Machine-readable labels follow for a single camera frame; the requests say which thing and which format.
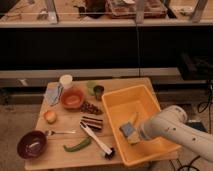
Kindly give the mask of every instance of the metal fork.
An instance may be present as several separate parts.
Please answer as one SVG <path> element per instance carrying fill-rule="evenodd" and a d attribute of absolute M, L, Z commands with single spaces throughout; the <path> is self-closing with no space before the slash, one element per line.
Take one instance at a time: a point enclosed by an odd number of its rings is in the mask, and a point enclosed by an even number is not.
<path fill-rule="evenodd" d="M 76 130 L 71 130 L 71 131 L 52 131 L 52 130 L 47 130 L 44 132 L 46 136 L 54 135 L 54 134 L 75 134 Z"/>

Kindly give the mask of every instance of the box on shelf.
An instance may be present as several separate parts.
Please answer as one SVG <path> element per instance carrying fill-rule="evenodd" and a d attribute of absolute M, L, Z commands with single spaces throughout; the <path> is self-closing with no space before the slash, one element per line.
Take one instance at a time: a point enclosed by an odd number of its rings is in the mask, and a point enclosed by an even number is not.
<path fill-rule="evenodd" d="M 134 18 L 136 14 L 136 3 L 136 1 L 133 4 L 127 4 L 123 0 L 107 0 L 106 9 L 111 18 Z M 166 15 L 167 8 L 160 0 L 146 1 L 145 18 L 165 18 Z"/>

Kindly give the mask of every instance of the yellow plastic bin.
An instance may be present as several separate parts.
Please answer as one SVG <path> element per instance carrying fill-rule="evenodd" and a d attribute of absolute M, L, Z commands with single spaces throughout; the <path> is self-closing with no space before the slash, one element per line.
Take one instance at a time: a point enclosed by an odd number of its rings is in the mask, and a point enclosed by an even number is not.
<path fill-rule="evenodd" d="M 138 128 L 142 122 L 160 111 L 157 101 L 145 85 L 105 93 L 102 100 L 121 158 L 126 166 L 151 161 L 181 147 L 161 137 L 130 145 L 119 130 L 119 127 L 127 123 L 135 112 L 139 113 L 134 124 L 135 128 Z"/>

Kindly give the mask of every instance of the dark bowl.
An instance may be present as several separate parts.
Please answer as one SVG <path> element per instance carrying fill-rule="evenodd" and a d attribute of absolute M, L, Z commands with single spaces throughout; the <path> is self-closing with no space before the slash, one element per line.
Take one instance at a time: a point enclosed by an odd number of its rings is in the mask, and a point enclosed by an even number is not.
<path fill-rule="evenodd" d="M 24 159 L 36 158 L 45 151 L 46 144 L 47 139 L 43 132 L 32 131 L 21 138 L 17 152 Z"/>
<path fill-rule="evenodd" d="M 78 109 L 84 102 L 84 93 L 77 87 L 71 87 L 61 94 L 60 103 L 66 109 Z"/>

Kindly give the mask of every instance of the white cup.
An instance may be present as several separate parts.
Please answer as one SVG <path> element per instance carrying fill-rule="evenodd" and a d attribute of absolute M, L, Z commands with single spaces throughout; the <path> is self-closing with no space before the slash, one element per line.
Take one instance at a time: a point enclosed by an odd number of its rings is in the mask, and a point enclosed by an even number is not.
<path fill-rule="evenodd" d="M 72 87 L 72 80 L 73 80 L 73 77 L 71 75 L 62 75 L 59 79 L 59 82 L 61 83 L 62 87 L 64 89 L 68 89 L 70 87 Z"/>

